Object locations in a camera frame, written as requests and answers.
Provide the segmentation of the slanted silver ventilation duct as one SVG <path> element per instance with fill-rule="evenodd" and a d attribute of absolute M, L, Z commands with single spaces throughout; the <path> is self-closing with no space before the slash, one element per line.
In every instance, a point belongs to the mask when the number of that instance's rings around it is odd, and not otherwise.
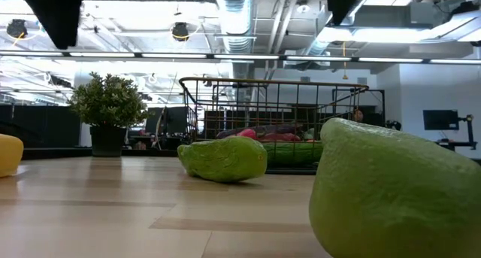
<path fill-rule="evenodd" d="M 325 53 L 327 46 L 332 42 L 332 40 L 328 40 L 327 28 L 338 27 L 331 24 L 331 18 L 332 13 L 328 10 L 328 2 L 326 2 L 325 4 L 322 4 L 321 10 L 316 19 L 318 29 L 317 36 L 310 46 L 304 51 L 304 55 L 321 56 Z"/>

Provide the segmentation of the dark red pepper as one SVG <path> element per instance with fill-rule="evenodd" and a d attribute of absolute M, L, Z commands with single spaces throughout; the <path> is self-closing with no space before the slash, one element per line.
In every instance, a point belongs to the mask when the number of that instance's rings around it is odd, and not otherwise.
<path fill-rule="evenodd" d="M 301 141 L 301 138 L 292 133 L 268 133 L 259 139 L 260 141 Z"/>

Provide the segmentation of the light green cucumber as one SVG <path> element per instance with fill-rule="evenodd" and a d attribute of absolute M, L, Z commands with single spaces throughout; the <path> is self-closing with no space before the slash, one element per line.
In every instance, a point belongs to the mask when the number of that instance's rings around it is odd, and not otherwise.
<path fill-rule="evenodd" d="M 189 176 L 218 183 L 259 178 L 268 167 L 262 144 L 243 136 L 182 144 L 177 155 Z"/>

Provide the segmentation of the dark office desk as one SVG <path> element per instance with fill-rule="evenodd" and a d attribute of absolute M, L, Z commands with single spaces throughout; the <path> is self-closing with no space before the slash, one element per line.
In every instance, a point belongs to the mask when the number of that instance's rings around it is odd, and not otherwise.
<path fill-rule="evenodd" d="M 435 143 L 440 145 L 441 147 L 444 147 L 448 150 L 454 151 L 469 158 L 481 158 L 481 149 L 477 148 L 477 143 L 475 141 L 452 141 L 448 139 L 442 139 L 435 141 Z"/>

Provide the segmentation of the black partition panels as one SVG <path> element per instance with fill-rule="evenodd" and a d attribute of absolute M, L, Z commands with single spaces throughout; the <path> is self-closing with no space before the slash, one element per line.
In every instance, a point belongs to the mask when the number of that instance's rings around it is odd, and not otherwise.
<path fill-rule="evenodd" d="M 76 147 L 80 118 L 62 106 L 0 105 L 0 134 L 19 138 L 27 148 Z"/>

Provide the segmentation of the yellow lemon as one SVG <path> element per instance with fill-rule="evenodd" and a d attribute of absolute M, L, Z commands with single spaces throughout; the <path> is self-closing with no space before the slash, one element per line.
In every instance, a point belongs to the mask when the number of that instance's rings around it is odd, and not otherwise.
<path fill-rule="evenodd" d="M 14 136 L 0 134 L 0 178 L 17 173 L 23 156 L 23 142 Z"/>

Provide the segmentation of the dark green cucumber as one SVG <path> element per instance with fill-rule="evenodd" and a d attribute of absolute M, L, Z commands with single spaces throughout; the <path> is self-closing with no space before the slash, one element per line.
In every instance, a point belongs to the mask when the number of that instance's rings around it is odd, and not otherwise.
<path fill-rule="evenodd" d="M 262 144 L 268 153 L 268 167 L 298 168 L 314 164 L 321 158 L 320 142 L 266 142 Z"/>

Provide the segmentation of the small potted green plant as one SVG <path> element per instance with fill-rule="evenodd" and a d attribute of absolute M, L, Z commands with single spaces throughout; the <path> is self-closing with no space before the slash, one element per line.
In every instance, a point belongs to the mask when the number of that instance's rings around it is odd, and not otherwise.
<path fill-rule="evenodd" d="M 133 80 L 96 72 L 89 75 L 92 80 L 76 86 L 68 104 L 89 125 L 92 155 L 119 157 L 128 128 L 144 122 L 151 113 Z"/>

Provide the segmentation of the black desktop monitors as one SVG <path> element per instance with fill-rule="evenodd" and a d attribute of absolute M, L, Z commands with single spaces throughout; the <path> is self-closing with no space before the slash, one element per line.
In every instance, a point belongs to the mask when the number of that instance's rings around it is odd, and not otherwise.
<path fill-rule="evenodd" d="M 186 107 L 148 108 L 150 116 L 147 118 L 145 132 L 148 133 L 186 133 Z"/>

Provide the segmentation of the black wall monitor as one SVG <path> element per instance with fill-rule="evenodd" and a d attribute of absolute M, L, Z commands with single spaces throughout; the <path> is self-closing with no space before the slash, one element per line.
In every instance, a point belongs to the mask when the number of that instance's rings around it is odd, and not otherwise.
<path fill-rule="evenodd" d="M 457 110 L 424 110 L 425 130 L 459 130 Z"/>

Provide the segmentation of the silver ribbed ventilation duct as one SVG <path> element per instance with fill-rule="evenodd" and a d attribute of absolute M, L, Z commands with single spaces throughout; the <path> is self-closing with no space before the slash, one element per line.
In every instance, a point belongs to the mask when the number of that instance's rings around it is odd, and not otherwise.
<path fill-rule="evenodd" d="M 216 0 L 219 6 L 219 21 L 227 54 L 252 53 L 253 42 L 249 38 L 253 31 L 254 0 Z"/>

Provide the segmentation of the black aluminium table frame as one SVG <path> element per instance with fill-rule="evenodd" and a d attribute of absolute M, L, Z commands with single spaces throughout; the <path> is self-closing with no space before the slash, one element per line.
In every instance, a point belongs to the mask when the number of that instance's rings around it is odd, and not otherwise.
<path fill-rule="evenodd" d="M 122 150 L 123 156 L 155 156 L 177 157 L 176 150 Z M 92 156 L 92 149 L 86 147 L 73 148 L 26 148 L 22 160 L 57 159 Z"/>

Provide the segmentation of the long ceiling light strip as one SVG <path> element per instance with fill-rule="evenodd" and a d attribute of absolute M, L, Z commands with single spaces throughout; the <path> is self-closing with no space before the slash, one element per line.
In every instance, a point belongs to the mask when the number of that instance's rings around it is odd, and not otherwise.
<path fill-rule="evenodd" d="M 393 57 L 359 56 L 293 56 L 293 55 L 256 55 L 223 53 L 130 53 L 130 52 L 62 52 L 41 50 L 0 50 L 0 56 L 41 57 L 41 58 L 92 58 L 92 59 L 200 59 L 234 61 L 282 61 L 282 62 L 354 62 L 354 63 L 394 63 L 394 64 L 431 64 L 431 65 L 476 65 L 481 59 L 422 59 Z"/>

